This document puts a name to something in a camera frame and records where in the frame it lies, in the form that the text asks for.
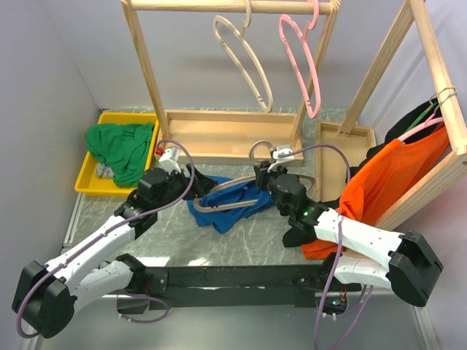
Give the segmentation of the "blue tank top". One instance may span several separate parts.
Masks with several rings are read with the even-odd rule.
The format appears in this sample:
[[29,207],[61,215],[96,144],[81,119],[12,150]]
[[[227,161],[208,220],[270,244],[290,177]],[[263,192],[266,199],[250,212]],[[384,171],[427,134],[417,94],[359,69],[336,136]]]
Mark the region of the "blue tank top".
[[249,179],[227,189],[208,194],[199,201],[199,205],[206,208],[217,208],[222,205],[231,205],[245,201],[254,201],[254,204],[213,212],[198,211],[193,201],[187,201],[186,204],[199,227],[212,226],[219,234],[224,234],[240,219],[246,219],[260,211],[273,207],[274,201],[271,195],[268,192],[261,192],[255,180]]

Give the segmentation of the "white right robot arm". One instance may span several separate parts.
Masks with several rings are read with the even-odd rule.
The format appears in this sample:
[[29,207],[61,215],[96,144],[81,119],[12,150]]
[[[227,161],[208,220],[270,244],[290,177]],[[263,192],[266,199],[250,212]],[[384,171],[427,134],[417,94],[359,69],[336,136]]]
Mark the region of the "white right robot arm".
[[258,189],[268,192],[290,229],[283,235],[286,247],[302,244],[341,244],[358,257],[343,256],[337,265],[320,271],[321,285],[336,290],[342,284],[364,284],[390,289],[400,299],[426,306],[443,265],[425,237],[381,230],[343,217],[336,210],[313,201],[298,175],[268,161],[254,167]]

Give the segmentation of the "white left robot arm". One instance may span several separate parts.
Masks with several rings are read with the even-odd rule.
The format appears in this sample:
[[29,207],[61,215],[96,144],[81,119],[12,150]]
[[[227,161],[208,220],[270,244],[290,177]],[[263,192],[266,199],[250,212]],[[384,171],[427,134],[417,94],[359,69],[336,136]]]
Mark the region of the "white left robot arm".
[[148,170],[114,214],[84,241],[44,265],[32,261],[25,266],[12,302],[18,335],[51,338],[101,296],[117,290],[141,291],[146,267],[131,255],[124,254],[103,269],[98,266],[148,231],[160,211],[202,198],[217,185],[195,166],[187,168],[189,176],[164,168]]

